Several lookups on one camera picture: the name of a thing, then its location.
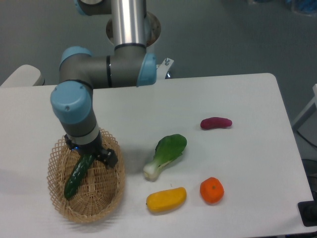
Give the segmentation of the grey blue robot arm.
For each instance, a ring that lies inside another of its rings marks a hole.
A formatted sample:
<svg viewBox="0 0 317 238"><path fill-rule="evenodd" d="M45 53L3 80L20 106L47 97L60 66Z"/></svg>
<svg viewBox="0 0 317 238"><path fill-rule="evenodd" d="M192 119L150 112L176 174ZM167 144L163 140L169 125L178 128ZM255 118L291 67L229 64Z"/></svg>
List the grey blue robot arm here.
<svg viewBox="0 0 317 238"><path fill-rule="evenodd" d="M93 155L114 167L117 155L102 146L93 111L93 90L152 85L156 82L156 57L146 50L150 24L144 0L77 0L82 15L111 15L114 54L94 57L83 47L66 49L59 66L59 84L50 101L65 130L70 149Z"/></svg>

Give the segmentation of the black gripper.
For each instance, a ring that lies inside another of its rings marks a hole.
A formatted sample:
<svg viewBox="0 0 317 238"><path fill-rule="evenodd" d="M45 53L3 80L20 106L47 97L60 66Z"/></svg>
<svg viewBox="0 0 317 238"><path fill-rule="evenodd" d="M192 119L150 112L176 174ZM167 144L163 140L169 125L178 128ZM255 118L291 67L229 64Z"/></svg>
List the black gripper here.
<svg viewBox="0 0 317 238"><path fill-rule="evenodd" d="M102 136L100 132L94 140L86 144L74 143L67 134L64 136L64 140L68 149L76 150L79 155L93 155L107 168L114 168L118 162L117 155L113 149L103 148Z"/></svg>

